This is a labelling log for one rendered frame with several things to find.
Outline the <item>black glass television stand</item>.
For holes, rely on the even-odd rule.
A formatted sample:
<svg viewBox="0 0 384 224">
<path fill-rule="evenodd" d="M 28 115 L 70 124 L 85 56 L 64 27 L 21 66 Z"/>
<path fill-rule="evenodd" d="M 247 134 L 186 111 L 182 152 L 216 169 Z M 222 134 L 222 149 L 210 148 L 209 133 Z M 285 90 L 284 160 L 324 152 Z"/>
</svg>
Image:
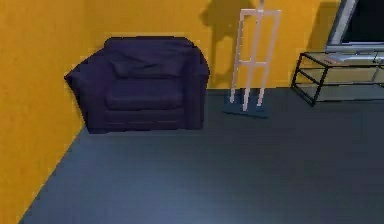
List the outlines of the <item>black glass television stand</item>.
<svg viewBox="0 0 384 224">
<path fill-rule="evenodd" d="M 290 87 L 311 106 L 384 101 L 384 52 L 302 52 Z"/>
</svg>

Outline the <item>grey television set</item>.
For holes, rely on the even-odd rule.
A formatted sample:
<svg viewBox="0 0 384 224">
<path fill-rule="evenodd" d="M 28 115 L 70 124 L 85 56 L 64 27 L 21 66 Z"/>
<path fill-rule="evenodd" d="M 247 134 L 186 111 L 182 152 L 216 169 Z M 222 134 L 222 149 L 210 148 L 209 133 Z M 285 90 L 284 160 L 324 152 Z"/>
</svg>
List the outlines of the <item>grey television set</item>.
<svg viewBox="0 0 384 224">
<path fill-rule="evenodd" d="M 341 0 L 325 52 L 339 62 L 384 63 L 384 0 Z"/>
</svg>

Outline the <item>white frame floor lamp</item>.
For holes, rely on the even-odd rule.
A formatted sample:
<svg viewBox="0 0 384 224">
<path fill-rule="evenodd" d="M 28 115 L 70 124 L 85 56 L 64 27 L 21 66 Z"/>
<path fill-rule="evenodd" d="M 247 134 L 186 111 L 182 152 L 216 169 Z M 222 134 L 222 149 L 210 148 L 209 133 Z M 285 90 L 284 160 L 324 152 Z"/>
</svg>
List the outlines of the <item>white frame floor lamp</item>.
<svg viewBox="0 0 384 224">
<path fill-rule="evenodd" d="M 223 108 L 223 112 L 226 114 L 242 115 L 254 118 L 267 117 L 267 114 L 265 113 L 265 110 L 263 108 L 263 100 L 266 89 L 266 80 L 269 75 L 270 64 L 276 43 L 277 30 L 281 21 L 281 10 L 265 10 L 264 5 L 265 0 L 259 0 L 259 6 L 256 9 L 242 8 L 240 10 L 231 88 L 229 95 L 225 98 L 225 104 Z M 243 41 L 243 26 L 246 16 L 255 16 L 256 26 L 254 32 L 254 39 L 251 46 L 251 56 L 248 60 L 241 60 L 240 54 Z M 272 16 L 274 18 L 272 37 L 268 45 L 266 59 L 264 61 L 257 61 L 256 55 L 258 50 L 258 41 L 260 39 L 261 33 L 261 21 L 264 17 L 267 16 Z M 248 68 L 246 87 L 242 95 L 236 93 L 240 66 L 246 66 Z M 258 95 L 253 96 L 251 94 L 251 82 L 253 78 L 254 69 L 257 67 L 263 68 L 263 76 Z"/>
</svg>

